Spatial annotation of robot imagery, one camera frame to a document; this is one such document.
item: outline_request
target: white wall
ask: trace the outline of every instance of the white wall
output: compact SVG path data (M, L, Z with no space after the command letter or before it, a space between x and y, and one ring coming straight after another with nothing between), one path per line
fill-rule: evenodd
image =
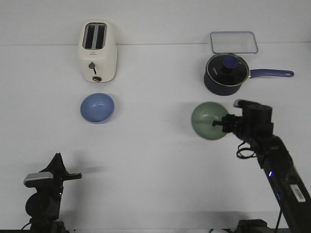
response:
M258 42L311 41L310 0L1 0L0 45L75 45L82 24L110 20L118 44L197 44L212 31Z

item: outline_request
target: lid knob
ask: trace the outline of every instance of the lid knob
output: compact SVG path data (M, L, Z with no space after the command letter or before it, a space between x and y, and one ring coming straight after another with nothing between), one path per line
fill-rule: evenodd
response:
M223 59L223 65L226 68L234 69L238 66L238 64L239 64L239 59L236 56L227 55Z

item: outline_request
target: white label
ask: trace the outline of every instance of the white label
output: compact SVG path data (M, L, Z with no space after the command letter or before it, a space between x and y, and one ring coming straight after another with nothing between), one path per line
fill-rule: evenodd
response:
M295 197L297 198L298 202L306 202L305 197L303 196L302 192L300 191L300 188L297 184L290 184L290 187L295 194Z

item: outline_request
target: clear plastic lid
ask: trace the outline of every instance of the clear plastic lid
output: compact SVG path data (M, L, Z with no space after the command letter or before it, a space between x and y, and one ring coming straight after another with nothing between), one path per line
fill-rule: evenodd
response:
M256 54L258 46L252 32L212 32L210 34L214 54L230 52L235 54Z

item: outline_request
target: saucepan lid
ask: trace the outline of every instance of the saucepan lid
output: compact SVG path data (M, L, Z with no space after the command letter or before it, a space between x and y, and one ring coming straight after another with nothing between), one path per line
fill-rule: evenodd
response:
M206 72L214 82L223 86L241 85L250 76L246 61L232 53L212 56L207 62Z

